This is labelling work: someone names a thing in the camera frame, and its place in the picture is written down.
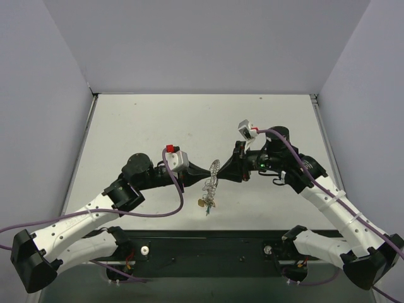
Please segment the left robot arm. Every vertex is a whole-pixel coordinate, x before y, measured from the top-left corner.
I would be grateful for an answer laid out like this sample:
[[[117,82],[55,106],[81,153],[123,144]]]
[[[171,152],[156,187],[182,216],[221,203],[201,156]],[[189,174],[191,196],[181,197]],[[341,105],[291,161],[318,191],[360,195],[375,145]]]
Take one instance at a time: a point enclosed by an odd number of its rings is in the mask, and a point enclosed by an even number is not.
[[[118,178],[91,202],[48,227],[13,239],[11,262],[27,293],[51,284],[58,274],[91,259],[112,256],[130,260],[137,248],[120,227],[101,226],[133,211],[145,198],[141,191],[175,185],[179,193],[211,173],[187,159],[183,151],[164,151],[162,165],[148,155],[132,155]]]

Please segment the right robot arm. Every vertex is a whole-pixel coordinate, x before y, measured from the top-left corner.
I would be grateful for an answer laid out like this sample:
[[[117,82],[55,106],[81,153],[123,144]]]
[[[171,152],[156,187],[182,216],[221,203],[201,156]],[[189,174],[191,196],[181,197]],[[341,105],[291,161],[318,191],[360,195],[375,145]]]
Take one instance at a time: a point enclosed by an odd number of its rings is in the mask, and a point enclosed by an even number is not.
[[[286,127],[260,130],[244,120],[238,130],[244,141],[235,144],[218,179],[248,181],[253,171],[272,177],[274,185],[290,186],[312,203],[342,236],[338,241],[298,225],[282,236],[289,258],[325,261],[342,269],[359,288],[370,290],[403,257],[403,239],[366,218],[318,161],[290,144]]]

